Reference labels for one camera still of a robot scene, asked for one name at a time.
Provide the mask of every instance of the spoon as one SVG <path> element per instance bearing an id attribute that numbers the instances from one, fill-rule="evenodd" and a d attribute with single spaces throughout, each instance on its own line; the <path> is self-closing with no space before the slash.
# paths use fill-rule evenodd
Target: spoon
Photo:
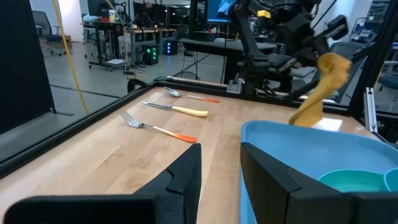
<path id="1" fill-rule="evenodd" d="M 167 90 L 168 93 L 170 93 L 170 95 L 172 95 L 174 97 L 181 97 L 182 96 L 179 92 L 173 90 L 172 88 L 165 87 L 165 89 Z M 190 97 L 190 98 L 194 98 L 194 99 L 197 99 L 197 100 L 203 100 L 203 101 L 207 101 L 207 102 L 213 102 L 213 103 L 219 103 L 220 102 L 220 100 L 216 100 L 216 99 L 202 98 L 202 97 L 191 96 L 191 95 L 187 95 L 187 96 Z"/>

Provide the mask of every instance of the teal bowl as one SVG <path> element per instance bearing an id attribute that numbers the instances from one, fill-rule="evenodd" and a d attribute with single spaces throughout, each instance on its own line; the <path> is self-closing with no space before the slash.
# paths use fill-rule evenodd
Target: teal bowl
<path id="1" fill-rule="evenodd" d="M 319 182 L 340 192 L 378 192 L 384 185 L 383 175 L 364 170 L 335 170 L 324 174 Z"/>
<path id="2" fill-rule="evenodd" d="M 384 174 L 383 181 L 385 190 L 398 191 L 398 168 L 387 171 Z"/>

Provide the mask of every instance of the monitor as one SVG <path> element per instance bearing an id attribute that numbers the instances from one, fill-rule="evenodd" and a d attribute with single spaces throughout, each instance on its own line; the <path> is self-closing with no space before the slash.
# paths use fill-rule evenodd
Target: monitor
<path id="1" fill-rule="evenodd" d="M 104 18 L 109 17 L 109 10 L 111 9 L 106 0 L 87 0 L 88 13 L 91 16 L 101 16 Z"/>
<path id="2" fill-rule="evenodd" d="M 225 25 L 230 23 L 229 8 L 236 0 L 207 0 L 207 24 Z"/>

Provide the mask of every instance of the computer tower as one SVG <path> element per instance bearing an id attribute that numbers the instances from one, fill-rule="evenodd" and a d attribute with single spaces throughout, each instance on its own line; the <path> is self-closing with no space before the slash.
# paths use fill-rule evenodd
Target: computer tower
<path id="1" fill-rule="evenodd" d="M 159 47 L 157 45 L 154 46 L 144 46 L 144 55 L 143 61 L 146 65 L 155 65 L 159 62 Z"/>
<path id="2" fill-rule="evenodd" d="M 178 41 L 176 40 L 166 40 L 165 41 L 165 54 L 166 55 L 176 55 L 178 50 Z"/>

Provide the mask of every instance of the yellow cloth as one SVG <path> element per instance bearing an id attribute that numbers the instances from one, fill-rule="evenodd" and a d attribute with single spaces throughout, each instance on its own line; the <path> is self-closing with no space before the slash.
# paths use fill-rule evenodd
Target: yellow cloth
<path id="1" fill-rule="evenodd" d="M 337 54 L 325 54 L 318 60 L 321 78 L 315 91 L 308 96 L 289 124 L 311 127 L 322 119 L 322 100 L 339 90 L 348 80 L 351 61 Z"/>

